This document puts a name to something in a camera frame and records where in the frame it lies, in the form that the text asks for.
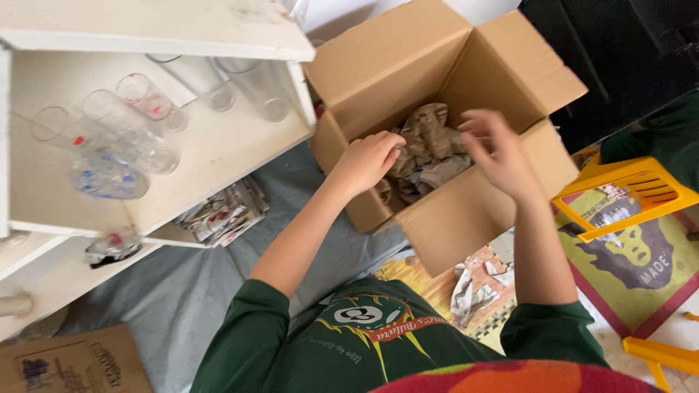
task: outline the cardboard box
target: cardboard box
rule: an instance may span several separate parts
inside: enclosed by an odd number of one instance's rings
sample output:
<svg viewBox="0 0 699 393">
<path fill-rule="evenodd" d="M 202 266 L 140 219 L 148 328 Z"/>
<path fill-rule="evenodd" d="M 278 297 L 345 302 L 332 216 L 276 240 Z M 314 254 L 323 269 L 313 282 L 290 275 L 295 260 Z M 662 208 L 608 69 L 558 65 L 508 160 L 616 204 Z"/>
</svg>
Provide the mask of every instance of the cardboard box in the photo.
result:
<svg viewBox="0 0 699 393">
<path fill-rule="evenodd" d="M 441 0 L 413 0 L 321 45 L 304 71 L 327 106 L 312 141 L 325 173 L 349 142 L 442 102 L 450 127 L 468 109 L 502 111 L 549 196 L 577 176 L 548 115 L 587 88 L 519 11 L 474 28 Z M 434 276 L 509 229 L 515 214 L 478 166 L 411 206 L 385 206 L 371 190 L 347 211 L 361 232 L 398 222 Z"/>
<path fill-rule="evenodd" d="M 0 348 L 3 393 L 151 392 L 125 324 Z"/>
</svg>

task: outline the hand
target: hand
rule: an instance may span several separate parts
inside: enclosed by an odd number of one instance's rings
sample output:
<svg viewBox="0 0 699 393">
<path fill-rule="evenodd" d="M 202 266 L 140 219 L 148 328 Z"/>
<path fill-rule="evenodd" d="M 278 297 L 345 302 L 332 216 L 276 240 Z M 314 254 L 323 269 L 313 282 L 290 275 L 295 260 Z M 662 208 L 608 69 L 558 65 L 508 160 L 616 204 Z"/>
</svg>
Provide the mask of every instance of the hand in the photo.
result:
<svg viewBox="0 0 699 393">
<path fill-rule="evenodd" d="M 364 139 L 356 139 L 349 145 L 333 168 L 326 183 L 337 187 L 347 200 L 370 190 L 393 166 L 405 145 L 398 134 L 381 131 Z"/>
<path fill-rule="evenodd" d="M 517 203 L 531 198 L 546 199 L 519 136 L 502 113 L 475 109 L 467 110 L 461 117 L 466 120 L 457 128 L 461 140 L 490 183 Z"/>
</svg>

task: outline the shelf board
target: shelf board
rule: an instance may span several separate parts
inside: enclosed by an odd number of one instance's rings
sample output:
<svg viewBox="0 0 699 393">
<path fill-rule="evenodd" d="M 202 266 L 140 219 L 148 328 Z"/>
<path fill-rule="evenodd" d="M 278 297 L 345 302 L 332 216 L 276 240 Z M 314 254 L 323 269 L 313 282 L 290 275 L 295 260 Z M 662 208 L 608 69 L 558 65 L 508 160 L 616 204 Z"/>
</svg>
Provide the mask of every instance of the shelf board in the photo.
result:
<svg viewBox="0 0 699 393">
<path fill-rule="evenodd" d="M 168 222 L 162 227 L 154 230 L 148 237 L 143 238 L 146 243 L 179 245 L 193 248 L 209 248 L 206 244 L 199 243 L 193 233 L 178 225 Z"/>
<path fill-rule="evenodd" d="M 180 165 L 167 176 L 150 176 L 145 196 L 125 201 L 136 228 L 148 234 L 187 209 L 310 138 L 309 126 L 294 110 L 272 123 L 238 94 L 233 108 L 212 112 L 197 100 L 185 106 L 189 125 L 166 135 L 179 148 Z"/>
<path fill-rule="evenodd" d="M 34 308 L 29 314 L 0 317 L 0 341 L 55 313 L 160 247 L 145 244 L 126 261 L 91 269 L 85 263 L 85 248 L 91 241 L 89 238 L 70 238 L 0 281 L 0 296 L 28 292 L 34 300 Z"/>
<path fill-rule="evenodd" d="M 195 100 L 184 107 L 187 129 L 165 135 L 180 152 L 177 169 L 149 176 L 150 188 L 141 199 L 98 199 L 72 190 L 66 172 L 75 157 L 36 142 L 27 118 L 46 106 L 72 109 L 91 91 L 112 89 L 131 72 L 149 76 L 176 103 L 191 97 L 168 84 L 169 75 L 142 55 L 16 52 L 13 68 L 10 219 L 17 229 L 91 236 L 133 223 L 146 235 L 312 135 L 296 110 L 272 123 L 239 93 L 225 113 Z"/>
<path fill-rule="evenodd" d="M 12 51 L 0 43 L 0 238 L 10 234 L 10 70 Z"/>
<path fill-rule="evenodd" d="M 3 0 L 0 38 L 18 50 L 315 56 L 276 0 Z"/>
<path fill-rule="evenodd" d="M 0 243 L 0 280 L 67 239 L 68 236 L 30 232 L 20 244 Z"/>
</svg>

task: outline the drinking glass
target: drinking glass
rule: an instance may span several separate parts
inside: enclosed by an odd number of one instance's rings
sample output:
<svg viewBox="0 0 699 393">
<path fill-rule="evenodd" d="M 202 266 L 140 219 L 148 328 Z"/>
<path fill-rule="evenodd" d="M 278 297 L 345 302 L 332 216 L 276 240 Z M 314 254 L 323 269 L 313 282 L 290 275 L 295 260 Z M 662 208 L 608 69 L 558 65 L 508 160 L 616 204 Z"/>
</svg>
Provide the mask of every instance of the drinking glass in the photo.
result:
<svg viewBox="0 0 699 393">
<path fill-rule="evenodd" d="M 117 85 L 117 96 L 132 109 L 173 132 L 187 127 L 187 115 L 176 106 L 147 76 L 127 75 Z"/>
<path fill-rule="evenodd" d="M 179 80 L 187 89 L 217 112 L 233 107 L 236 98 L 214 67 L 211 58 L 146 54 L 152 62 Z"/>
<path fill-rule="evenodd" d="M 31 122 L 34 139 L 71 152 L 91 152 L 108 144 L 103 127 L 83 117 L 74 119 L 60 106 L 40 110 Z"/>
<path fill-rule="evenodd" d="M 111 131 L 114 151 L 146 173 L 166 175 L 180 162 L 179 155 L 148 127 L 147 120 L 109 90 L 97 90 L 82 103 L 85 115 Z"/>
<path fill-rule="evenodd" d="M 107 199 L 138 199 L 148 191 L 148 179 L 107 149 L 89 152 L 70 172 L 76 191 Z"/>
<path fill-rule="evenodd" d="M 156 175 L 170 174 L 180 163 L 180 156 L 164 141 L 149 138 L 135 129 L 115 135 L 114 151 L 141 171 Z"/>
<path fill-rule="evenodd" d="M 231 77 L 262 117 L 271 122 L 281 122 L 289 114 L 286 92 L 281 88 L 279 77 L 268 60 L 215 57 L 214 61 Z"/>
</svg>

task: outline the black surface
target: black surface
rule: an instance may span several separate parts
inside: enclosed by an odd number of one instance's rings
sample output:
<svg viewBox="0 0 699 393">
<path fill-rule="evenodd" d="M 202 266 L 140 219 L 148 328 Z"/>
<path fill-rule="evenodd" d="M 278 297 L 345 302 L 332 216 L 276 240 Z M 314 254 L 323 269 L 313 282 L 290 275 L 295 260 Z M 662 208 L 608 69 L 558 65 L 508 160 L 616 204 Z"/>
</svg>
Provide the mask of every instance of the black surface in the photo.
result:
<svg viewBox="0 0 699 393">
<path fill-rule="evenodd" d="M 699 80 L 696 54 L 686 50 L 697 41 L 699 0 L 528 0 L 520 10 L 590 89 L 551 116 L 568 152 L 640 119 Z"/>
</svg>

